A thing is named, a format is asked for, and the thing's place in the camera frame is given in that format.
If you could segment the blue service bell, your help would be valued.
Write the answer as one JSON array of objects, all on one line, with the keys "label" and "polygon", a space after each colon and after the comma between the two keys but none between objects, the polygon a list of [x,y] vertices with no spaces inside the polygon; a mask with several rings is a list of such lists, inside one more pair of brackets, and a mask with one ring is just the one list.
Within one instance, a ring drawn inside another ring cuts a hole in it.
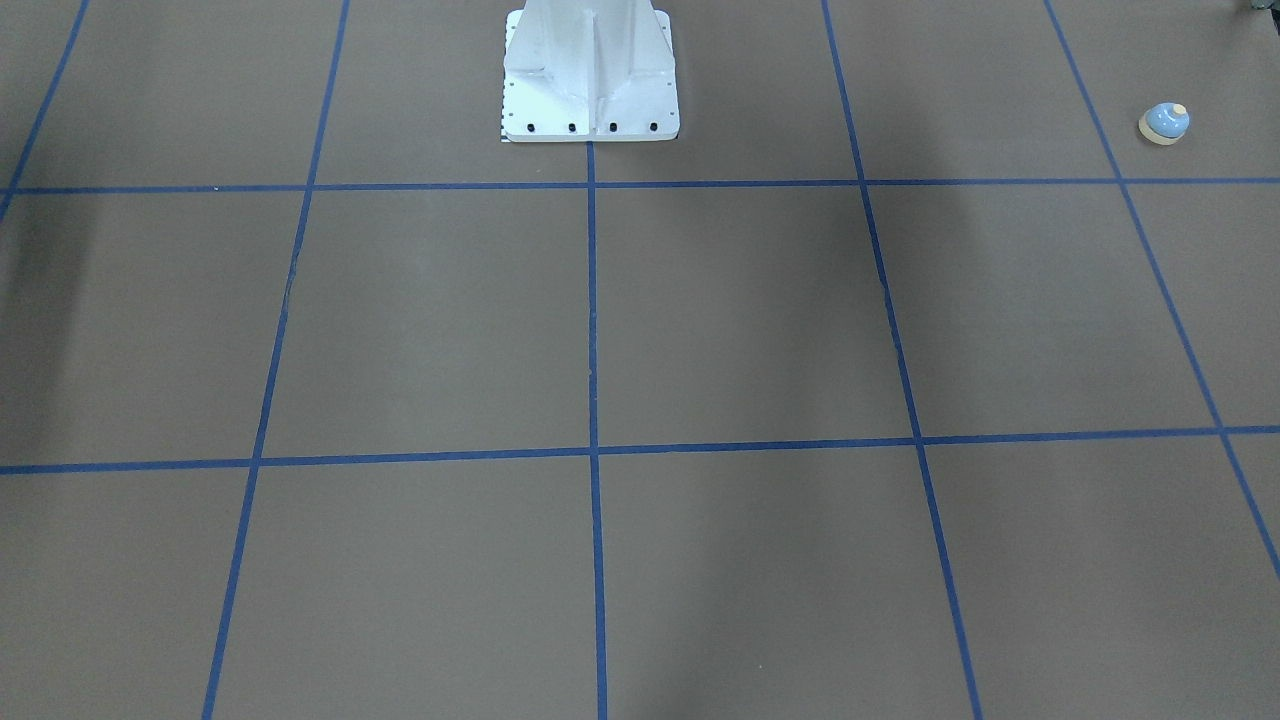
[{"label": "blue service bell", "polygon": [[1146,110],[1137,122],[1140,135],[1158,146],[1179,142],[1190,128],[1190,113],[1180,102],[1160,102]]}]

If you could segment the brown paper table mat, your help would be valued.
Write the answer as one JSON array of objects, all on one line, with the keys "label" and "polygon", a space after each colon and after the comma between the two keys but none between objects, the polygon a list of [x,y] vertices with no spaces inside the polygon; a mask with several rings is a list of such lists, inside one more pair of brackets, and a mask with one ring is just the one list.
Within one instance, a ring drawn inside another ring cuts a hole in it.
[{"label": "brown paper table mat", "polygon": [[516,8],[3,4],[5,719],[1277,716],[1267,12]]}]

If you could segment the white pedestal column with base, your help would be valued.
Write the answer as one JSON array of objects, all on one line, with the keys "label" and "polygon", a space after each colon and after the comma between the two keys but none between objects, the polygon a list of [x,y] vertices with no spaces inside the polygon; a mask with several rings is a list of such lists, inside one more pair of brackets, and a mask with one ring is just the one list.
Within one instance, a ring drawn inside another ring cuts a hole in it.
[{"label": "white pedestal column with base", "polygon": [[504,23],[500,137],[635,143],[678,137],[669,14],[649,1],[527,1]]}]

